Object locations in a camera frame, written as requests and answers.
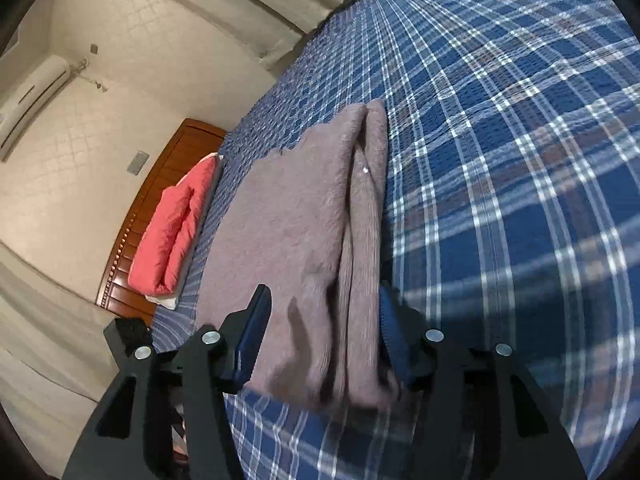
wooden headboard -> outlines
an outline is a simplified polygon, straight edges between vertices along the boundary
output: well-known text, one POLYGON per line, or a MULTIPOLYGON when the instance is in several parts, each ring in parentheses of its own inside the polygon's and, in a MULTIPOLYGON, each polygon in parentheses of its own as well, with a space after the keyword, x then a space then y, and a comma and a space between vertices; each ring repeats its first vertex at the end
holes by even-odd
POLYGON ((216 152, 226 132, 210 124, 185 119, 156 160, 118 232, 100 282, 95 303, 122 317, 141 317, 147 325, 156 304, 127 285, 134 254, 160 202, 162 191, 174 186, 205 155, 216 152))

blue plaid fabric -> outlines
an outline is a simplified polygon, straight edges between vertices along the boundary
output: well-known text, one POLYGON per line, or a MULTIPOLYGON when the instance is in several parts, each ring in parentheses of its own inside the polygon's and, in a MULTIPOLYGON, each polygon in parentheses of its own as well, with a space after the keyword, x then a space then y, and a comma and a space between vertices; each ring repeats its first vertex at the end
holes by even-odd
MULTIPOLYGON (((513 346, 595 478, 640 416, 639 67, 611 0, 359 0, 226 137, 156 348, 194 330, 212 237, 252 162, 381 96, 384 275, 447 336, 513 346)), ((250 479, 396 479, 414 426, 411 407, 329 417, 249 391, 226 402, 250 479)))

white wall-mounted air conditioner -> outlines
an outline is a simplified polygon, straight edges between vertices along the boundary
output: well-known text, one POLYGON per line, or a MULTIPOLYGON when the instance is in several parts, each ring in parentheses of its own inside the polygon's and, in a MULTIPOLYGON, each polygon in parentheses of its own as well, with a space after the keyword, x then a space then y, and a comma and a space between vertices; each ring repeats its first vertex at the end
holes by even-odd
POLYGON ((0 108, 0 160, 4 160, 24 127, 71 76, 69 63, 49 56, 0 108))

curtain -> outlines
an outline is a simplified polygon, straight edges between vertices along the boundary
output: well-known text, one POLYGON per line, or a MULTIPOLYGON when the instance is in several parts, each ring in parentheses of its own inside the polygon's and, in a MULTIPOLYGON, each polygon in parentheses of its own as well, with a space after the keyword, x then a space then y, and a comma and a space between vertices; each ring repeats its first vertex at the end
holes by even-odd
POLYGON ((102 334, 113 317, 0 243, 0 402, 33 457, 59 478, 118 371, 102 334))

folded garment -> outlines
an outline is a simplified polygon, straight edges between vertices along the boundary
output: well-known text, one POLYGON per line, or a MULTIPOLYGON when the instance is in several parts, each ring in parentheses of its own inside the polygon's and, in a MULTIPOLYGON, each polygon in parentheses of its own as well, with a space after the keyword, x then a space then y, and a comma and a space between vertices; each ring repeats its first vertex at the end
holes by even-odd
POLYGON ((140 294, 159 296, 175 291, 217 165, 217 153, 211 153, 178 184, 162 192, 129 269, 127 282, 140 294))
POLYGON ((211 201, 213 199, 213 195, 216 192, 216 188, 218 187, 218 182, 220 181, 220 176, 222 175, 222 169, 225 165, 225 157, 222 155, 218 156, 218 164, 216 165, 215 172, 213 173, 213 177, 211 179, 211 183, 209 184, 209 190, 207 191, 207 195, 205 197, 205 201, 202 207, 202 214, 200 215, 200 219, 198 220, 198 225, 196 227, 196 237, 191 241, 191 246, 187 255, 184 257, 182 262, 182 268, 180 269, 180 276, 178 277, 178 283, 175 287, 175 290, 171 294, 165 294, 162 296, 146 296, 146 298, 152 303, 162 305, 169 310, 175 310, 175 307, 178 305, 178 298, 180 298, 180 294, 182 292, 182 288, 184 287, 184 282, 187 279, 187 273, 189 270, 189 265, 193 260, 193 253, 195 252, 198 236, 202 231, 202 225, 204 224, 205 218, 207 217, 207 213, 209 211, 209 207, 211 205, 211 201))
POLYGON ((247 387, 306 409, 386 408, 398 386, 379 362, 381 100, 345 107, 291 150, 256 161, 218 228, 196 323, 220 326, 271 289, 271 319, 247 387))

